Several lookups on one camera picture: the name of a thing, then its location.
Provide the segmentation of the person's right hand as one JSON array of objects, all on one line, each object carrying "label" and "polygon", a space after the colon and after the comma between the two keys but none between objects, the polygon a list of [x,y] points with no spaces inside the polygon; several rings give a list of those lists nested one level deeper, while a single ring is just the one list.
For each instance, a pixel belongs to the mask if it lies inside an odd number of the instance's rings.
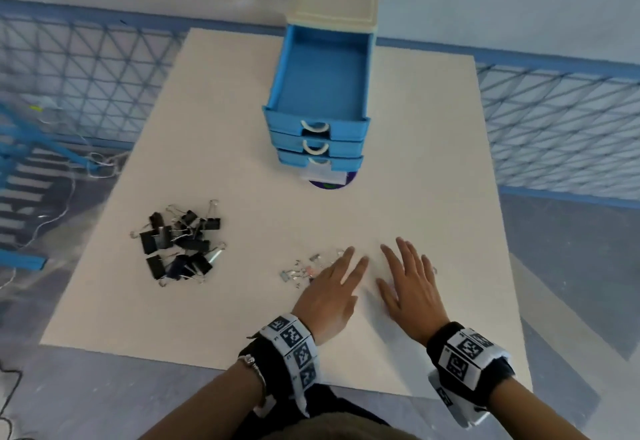
[{"label": "person's right hand", "polygon": [[381,245],[380,249],[392,277],[392,284],[387,283],[399,300],[399,310],[387,311],[388,315],[407,336],[426,347],[436,332],[450,323],[436,285],[435,269],[427,256],[417,252],[421,258],[421,277],[407,277],[401,257],[387,245]]}]

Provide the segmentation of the person's left hand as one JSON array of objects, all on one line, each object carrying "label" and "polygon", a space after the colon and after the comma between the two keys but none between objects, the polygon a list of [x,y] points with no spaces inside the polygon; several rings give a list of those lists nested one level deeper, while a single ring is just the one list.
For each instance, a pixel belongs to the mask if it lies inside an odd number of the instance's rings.
[{"label": "person's left hand", "polygon": [[346,315],[346,304],[350,296],[356,296],[355,290],[367,271],[369,257],[360,258],[352,270],[350,266],[344,277],[329,277],[326,268],[293,306],[292,315],[307,328],[318,347],[334,338],[348,324],[351,316]]}]

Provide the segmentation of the person's left forearm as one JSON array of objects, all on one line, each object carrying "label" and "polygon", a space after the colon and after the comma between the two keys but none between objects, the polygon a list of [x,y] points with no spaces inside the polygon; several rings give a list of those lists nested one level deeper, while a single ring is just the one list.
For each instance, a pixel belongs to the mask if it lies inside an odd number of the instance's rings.
[{"label": "person's left forearm", "polygon": [[249,412],[264,399],[260,374],[238,360],[139,440],[231,440]]}]

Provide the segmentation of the person's right forearm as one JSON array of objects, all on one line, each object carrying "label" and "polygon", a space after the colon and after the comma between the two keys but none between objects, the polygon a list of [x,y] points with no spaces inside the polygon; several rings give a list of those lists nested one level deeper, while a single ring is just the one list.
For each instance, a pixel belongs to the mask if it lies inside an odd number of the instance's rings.
[{"label": "person's right forearm", "polygon": [[591,440],[515,378],[494,388],[488,410],[512,440]]}]

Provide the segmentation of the pile of small silver clips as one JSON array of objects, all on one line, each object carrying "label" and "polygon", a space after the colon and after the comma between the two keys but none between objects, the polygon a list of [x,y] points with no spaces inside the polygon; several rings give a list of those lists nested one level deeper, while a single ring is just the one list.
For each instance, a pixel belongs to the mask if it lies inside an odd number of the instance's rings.
[{"label": "pile of small silver clips", "polygon": [[291,268],[280,271],[278,276],[283,282],[294,282],[297,288],[301,288],[302,285],[311,284],[343,254],[343,249],[328,249],[315,253],[306,259],[296,260]]}]

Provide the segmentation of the black wristband with marker tags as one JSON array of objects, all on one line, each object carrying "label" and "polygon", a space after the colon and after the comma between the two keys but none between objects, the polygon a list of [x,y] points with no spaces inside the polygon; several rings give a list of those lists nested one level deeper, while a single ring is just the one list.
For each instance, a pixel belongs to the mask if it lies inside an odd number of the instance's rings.
[{"label": "black wristband with marker tags", "polygon": [[256,369],[264,381],[265,399],[258,405],[293,400],[307,413],[305,392],[319,379],[317,346],[311,333],[291,313],[276,317],[250,336],[237,360]]},{"label": "black wristband with marker tags", "polygon": [[429,382],[453,419],[468,430],[488,416],[493,390],[514,378],[510,354],[474,329],[458,322],[441,327],[426,351],[435,369]]}]

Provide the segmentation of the purple round disc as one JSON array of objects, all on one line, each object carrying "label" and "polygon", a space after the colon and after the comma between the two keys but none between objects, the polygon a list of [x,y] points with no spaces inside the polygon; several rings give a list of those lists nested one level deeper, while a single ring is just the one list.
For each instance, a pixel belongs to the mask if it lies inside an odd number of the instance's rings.
[{"label": "purple round disc", "polygon": [[325,189],[325,190],[338,190],[343,187],[346,187],[347,185],[350,185],[352,181],[355,179],[355,177],[357,176],[357,173],[358,172],[356,171],[348,172],[346,174],[346,181],[344,184],[322,182],[320,180],[309,180],[309,183],[312,185],[315,185],[318,188]]}]

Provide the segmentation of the white paper label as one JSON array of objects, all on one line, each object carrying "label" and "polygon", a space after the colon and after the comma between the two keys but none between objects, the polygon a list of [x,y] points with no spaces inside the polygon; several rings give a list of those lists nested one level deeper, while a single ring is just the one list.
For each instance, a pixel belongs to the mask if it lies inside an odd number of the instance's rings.
[{"label": "white paper label", "polygon": [[332,162],[327,160],[316,161],[309,158],[307,166],[300,170],[303,180],[320,180],[335,184],[344,184],[347,171],[332,170]]}]

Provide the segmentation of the person's dark clothing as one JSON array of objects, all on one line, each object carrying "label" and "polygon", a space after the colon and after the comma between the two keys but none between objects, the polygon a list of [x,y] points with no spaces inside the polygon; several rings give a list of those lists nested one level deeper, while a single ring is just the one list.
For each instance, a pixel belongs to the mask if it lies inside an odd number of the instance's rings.
[{"label": "person's dark clothing", "polygon": [[322,414],[348,413],[354,416],[372,420],[380,425],[389,426],[389,423],[379,418],[377,415],[364,408],[339,397],[329,386],[315,384],[305,392],[307,401],[307,413],[305,416],[300,412],[297,404],[293,400],[277,401],[272,410],[264,418],[271,431],[292,426],[302,420],[309,420]]}]

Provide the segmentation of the pile of black binder clips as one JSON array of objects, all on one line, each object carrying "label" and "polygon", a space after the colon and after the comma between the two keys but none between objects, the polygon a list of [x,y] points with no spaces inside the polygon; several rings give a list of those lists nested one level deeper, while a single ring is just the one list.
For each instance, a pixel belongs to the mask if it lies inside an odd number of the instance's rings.
[{"label": "pile of black binder clips", "polygon": [[140,243],[151,277],[160,288],[173,282],[203,284],[220,255],[225,242],[215,242],[221,230],[219,200],[212,199],[204,213],[169,204],[153,212],[129,237]]}]

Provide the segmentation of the blue metal mesh fence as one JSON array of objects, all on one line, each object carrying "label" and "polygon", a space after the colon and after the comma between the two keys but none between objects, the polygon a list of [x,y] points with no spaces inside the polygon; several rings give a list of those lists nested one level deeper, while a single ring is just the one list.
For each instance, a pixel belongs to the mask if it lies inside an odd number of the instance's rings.
[{"label": "blue metal mesh fence", "polygon": [[[0,91],[70,143],[131,150],[191,29],[281,26],[0,0]],[[640,64],[379,37],[469,55],[500,193],[640,209]]]}]

